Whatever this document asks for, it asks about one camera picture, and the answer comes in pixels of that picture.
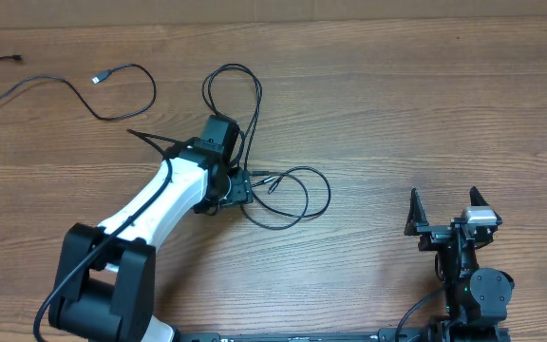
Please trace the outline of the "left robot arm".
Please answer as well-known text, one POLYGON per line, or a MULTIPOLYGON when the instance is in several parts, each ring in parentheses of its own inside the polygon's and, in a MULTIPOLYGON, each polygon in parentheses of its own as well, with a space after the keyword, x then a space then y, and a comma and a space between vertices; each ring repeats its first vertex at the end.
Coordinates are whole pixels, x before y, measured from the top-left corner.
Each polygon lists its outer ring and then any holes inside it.
POLYGON ((253 195, 234 148, 234 120, 212 115, 200 136, 172 141, 156 176, 114 216, 66 233, 54 289, 38 312, 58 330, 89 341, 176 341, 154 315, 157 252, 189 211, 215 214, 253 195))

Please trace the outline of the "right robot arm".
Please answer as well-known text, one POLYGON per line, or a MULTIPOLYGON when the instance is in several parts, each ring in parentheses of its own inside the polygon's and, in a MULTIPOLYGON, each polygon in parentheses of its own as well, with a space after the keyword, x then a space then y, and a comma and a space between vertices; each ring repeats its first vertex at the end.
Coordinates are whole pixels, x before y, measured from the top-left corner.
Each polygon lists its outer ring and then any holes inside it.
POLYGON ((509 332, 499 323, 507 318, 507 306, 515 288, 507 273, 482 268, 476 252, 494 241, 502 225, 500 215, 475 187, 470 205, 446 225, 431 225, 417 189, 410 194, 404 234, 419 239, 421 252, 435 254, 435 274, 442 286, 414 304, 399 321, 396 341, 508 341, 509 332), (405 329, 410 316, 429 300, 443 295, 446 314, 430 319, 422 330, 405 329))

